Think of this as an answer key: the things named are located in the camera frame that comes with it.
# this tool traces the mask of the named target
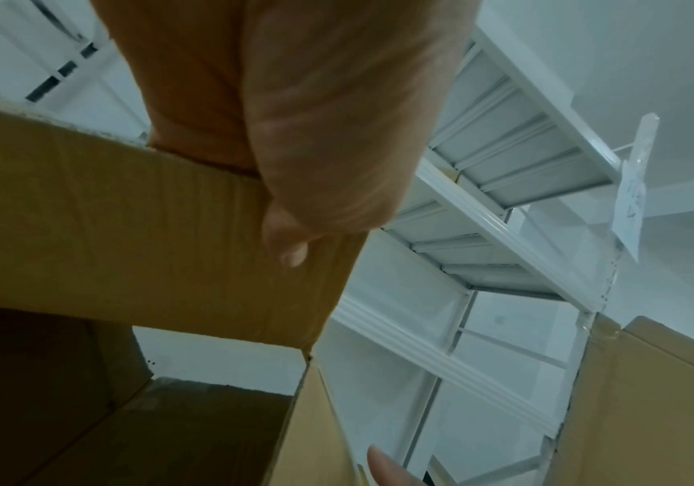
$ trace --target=cardboard box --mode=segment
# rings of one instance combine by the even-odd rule
[[[545,484],[694,484],[694,340],[599,317]]]
[[[294,397],[149,382],[130,333],[308,355],[365,235],[281,268],[268,203],[257,176],[0,111],[0,484],[361,484],[315,360]]]

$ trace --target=brown cardboard box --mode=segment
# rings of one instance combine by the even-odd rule
[[[360,484],[314,360],[292,398],[146,384],[123,325],[307,354],[365,235],[281,268],[268,201],[253,175],[0,111],[0,307],[39,313],[0,308],[0,484]]]
[[[694,484],[694,340],[599,317],[545,484]]]

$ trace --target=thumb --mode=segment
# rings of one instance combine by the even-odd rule
[[[379,486],[426,486],[375,445],[368,448],[368,468]]]
[[[274,261],[284,267],[297,267],[307,258],[307,243],[318,237],[277,201],[272,201],[264,215],[261,239]]]

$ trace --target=white label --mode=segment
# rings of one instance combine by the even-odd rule
[[[616,195],[613,209],[612,230],[636,262],[639,258],[644,209],[645,183],[637,177],[633,164],[624,161],[619,194]]]

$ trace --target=paper tag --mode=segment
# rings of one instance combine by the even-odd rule
[[[624,161],[611,229],[636,262],[640,253],[640,230],[643,228],[644,209],[645,183],[637,177],[637,170],[633,164]]]
[[[653,113],[640,120],[629,160],[622,161],[621,184],[613,208],[611,230],[636,262],[645,213],[645,170],[658,128],[659,117]]]

